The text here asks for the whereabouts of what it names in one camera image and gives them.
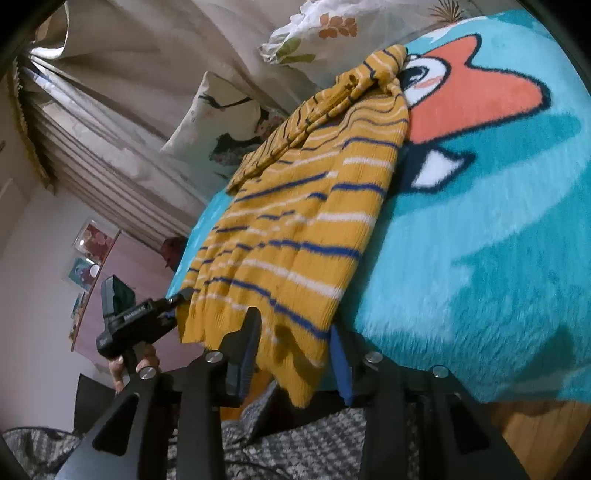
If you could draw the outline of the person's left hand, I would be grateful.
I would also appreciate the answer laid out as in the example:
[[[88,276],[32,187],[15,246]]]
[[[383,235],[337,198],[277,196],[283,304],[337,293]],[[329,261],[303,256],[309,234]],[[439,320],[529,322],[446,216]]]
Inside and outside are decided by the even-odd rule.
[[[143,368],[147,367],[158,370],[159,364],[160,361],[156,355],[155,347],[151,344],[145,344],[143,347],[143,357],[136,365],[136,372],[139,373]],[[120,393],[125,387],[124,375],[127,373],[123,357],[119,356],[111,360],[108,363],[108,370],[115,392]]]

